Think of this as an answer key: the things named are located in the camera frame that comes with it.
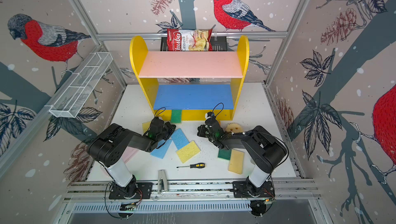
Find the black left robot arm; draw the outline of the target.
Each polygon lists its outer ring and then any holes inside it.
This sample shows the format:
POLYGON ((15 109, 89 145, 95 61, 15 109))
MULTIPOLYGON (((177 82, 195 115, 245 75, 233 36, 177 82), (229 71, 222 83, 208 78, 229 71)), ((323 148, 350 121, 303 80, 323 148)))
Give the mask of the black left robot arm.
POLYGON ((136 191, 136 178, 127 169, 122 155, 128 147, 144 152, 159 148, 159 142, 168 140, 176 125, 154 117, 144 134, 111 124, 88 146, 87 153, 99 162, 112 177, 114 183, 128 194, 136 191))

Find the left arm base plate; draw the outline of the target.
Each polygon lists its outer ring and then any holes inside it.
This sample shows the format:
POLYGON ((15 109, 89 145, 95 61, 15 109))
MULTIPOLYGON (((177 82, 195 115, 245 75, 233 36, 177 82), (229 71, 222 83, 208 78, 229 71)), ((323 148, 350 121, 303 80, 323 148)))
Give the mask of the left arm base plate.
POLYGON ((115 182, 111 183, 109 199, 127 200, 127 199, 150 199, 153 189, 153 183, 132 181, 126 187, 120 187, 115 182))

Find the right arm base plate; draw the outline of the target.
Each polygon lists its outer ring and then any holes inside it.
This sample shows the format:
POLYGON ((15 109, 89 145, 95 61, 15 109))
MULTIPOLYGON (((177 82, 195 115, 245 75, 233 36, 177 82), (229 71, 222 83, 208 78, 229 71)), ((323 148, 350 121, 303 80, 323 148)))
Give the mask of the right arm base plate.
POLYGON ((245 181, 232 182, 230 190, 235 198, 274 198, 275 191, 272 181, 265 181, 260 187, 256 187, 248 179, 245 181))

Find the dark green scouring sponge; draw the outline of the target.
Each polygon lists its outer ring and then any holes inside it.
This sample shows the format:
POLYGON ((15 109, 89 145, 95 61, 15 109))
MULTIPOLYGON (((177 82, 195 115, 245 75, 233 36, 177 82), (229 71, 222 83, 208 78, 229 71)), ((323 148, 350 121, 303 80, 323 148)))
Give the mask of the dark green scouring sponge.
POLYGON ((219 149, 218 150, 218 158, 219 159, 229 161, 231 159, 231 154, 232 154, 231 150, 227 150, 227 149, 219 149))

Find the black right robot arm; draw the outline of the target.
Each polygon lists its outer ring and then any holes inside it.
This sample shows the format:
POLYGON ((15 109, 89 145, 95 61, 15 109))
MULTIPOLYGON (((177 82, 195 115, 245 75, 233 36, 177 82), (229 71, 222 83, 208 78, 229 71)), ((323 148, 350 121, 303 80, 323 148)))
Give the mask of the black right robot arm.
POLYGON ((221 128, 214 115, 198 126, 197 136, 207 138, 220 149, 245 149, 249 153, 255 167, 246 179, 245 192, 252 196, 264 190, 264 183, 289 156, 288 147, 283 141, 262 126, 243 132, 228 132, 221 128))

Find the light green foam sponge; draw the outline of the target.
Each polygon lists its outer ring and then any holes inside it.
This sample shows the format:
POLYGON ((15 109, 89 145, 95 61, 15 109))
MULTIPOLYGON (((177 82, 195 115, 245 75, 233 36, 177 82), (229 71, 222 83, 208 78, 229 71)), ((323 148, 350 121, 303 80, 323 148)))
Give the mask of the light green foam sponge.
POLYGON ((171 112, 171 123, 180 124, 182 122, 182 110, 172 110, 171 112))

